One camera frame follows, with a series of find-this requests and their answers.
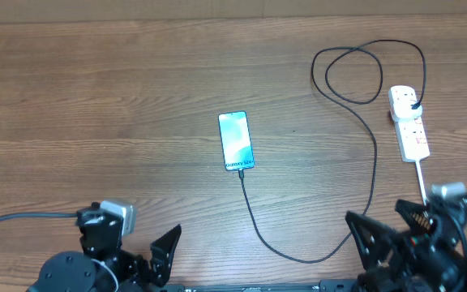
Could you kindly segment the Samsung Galaxy smartphone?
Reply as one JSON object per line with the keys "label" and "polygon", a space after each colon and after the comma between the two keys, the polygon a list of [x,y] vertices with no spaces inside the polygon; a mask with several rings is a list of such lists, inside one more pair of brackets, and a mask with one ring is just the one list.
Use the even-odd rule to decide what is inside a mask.
{"label": "Samsung Galaxy smartphone", "polygon": [[248,119],[245,111],[218,115],[225,169],[238,171],[255,167]]}

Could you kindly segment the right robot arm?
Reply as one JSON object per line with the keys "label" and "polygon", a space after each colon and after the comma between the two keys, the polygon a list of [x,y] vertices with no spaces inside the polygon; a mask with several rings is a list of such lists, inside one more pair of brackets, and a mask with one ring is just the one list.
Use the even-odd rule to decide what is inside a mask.
{"label": "right robot arm", "polygon": [[355,291],[467,291],[467,194],[398,200],[404,231],[347,212],[364,273]]}

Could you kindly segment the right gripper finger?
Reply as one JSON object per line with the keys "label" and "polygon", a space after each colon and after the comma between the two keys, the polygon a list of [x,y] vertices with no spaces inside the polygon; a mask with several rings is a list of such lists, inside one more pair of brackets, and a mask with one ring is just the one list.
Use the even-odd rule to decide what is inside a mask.
{"label": "right gripper finger", "polygon": [[402,233],[370,217],[348,211],[345,220],[356,242],[365,270],[387,263],[398,270],[403,265],[398,247]]}
{"label": "right gripper finger", "polygon": [[401,215],[414,234],[427,234],[431,231],[430,218],[425,205],[398,200],[395,211]]}

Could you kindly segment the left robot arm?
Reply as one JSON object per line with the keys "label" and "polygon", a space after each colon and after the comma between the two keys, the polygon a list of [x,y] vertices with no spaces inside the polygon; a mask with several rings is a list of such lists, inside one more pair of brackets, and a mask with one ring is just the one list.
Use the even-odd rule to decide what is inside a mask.
{"label": "left robot arm", "polygon": [[137,209],[118,200],[94,202],[77,213],[82,251],[64,251],[48,259],[33,292],[154,291],[169,281],[174,253],[182,234],[176,225],[150,244],[152,258],[122,249],[135,228]]}

